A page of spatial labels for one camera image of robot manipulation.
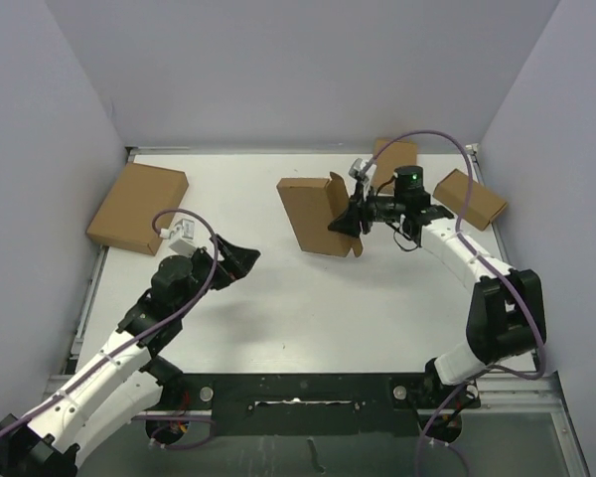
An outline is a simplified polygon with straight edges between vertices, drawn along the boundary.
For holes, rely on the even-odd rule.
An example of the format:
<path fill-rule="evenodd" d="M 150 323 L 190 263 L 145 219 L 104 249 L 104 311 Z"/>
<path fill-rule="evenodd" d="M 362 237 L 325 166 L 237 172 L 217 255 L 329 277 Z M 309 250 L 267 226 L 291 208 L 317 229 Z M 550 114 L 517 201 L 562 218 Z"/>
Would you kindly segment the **brown cardboard box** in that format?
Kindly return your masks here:
<path fill-rule="evenodd" d="M 359 238 L 332 232 L 329 224 L 349 203 L 344 179 L 335 172 L 328 178 L 282 178 L 276 186 L 294 236 L 304 252 L 360 257 L 364 251 Z"/>

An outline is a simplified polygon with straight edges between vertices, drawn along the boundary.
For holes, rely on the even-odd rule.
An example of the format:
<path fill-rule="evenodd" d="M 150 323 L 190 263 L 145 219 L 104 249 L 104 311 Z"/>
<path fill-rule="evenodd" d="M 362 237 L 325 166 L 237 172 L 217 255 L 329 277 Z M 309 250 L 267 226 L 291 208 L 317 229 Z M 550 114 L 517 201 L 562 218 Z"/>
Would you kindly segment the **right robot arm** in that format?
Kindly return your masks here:
<path fill-rule="evenodd" d="M 421 383 L 423 397 L 444 405 L 455 397 L 458 385 L 499 362 L 531 351 L 542 353 L 546 325 L 538 275 L 512 267 L 467 239 L 452 212 L 432 204 L 421 167 L 397 168 L 388 181 L 393 187 L 390 196 L 371 186 L 373 173 L 366 160 L 352 165 L 354 192 L 329 230 L 357 239 L 373 224 L 386 224 L 434 255 L 471 294 L 466 337 L 430 362 L 430 375 Z"/>

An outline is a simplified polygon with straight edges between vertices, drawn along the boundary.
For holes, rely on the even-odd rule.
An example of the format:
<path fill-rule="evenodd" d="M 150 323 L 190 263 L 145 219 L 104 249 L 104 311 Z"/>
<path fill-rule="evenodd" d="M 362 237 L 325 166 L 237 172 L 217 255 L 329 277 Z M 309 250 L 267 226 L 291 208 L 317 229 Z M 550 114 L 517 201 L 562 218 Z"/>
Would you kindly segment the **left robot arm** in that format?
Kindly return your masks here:
<path fill-rule="evenodd" d="M 0 421 L 1 476 L 75 476 L 137 413 L 180 400 L 181 372 L 160 352 L 208 291 L 246 277 L 260 257 L 220 236 L 213 244 L 213 252 L 201 247 L 164 258 L 149 288 L 79 372 L 22 417 Z"/>

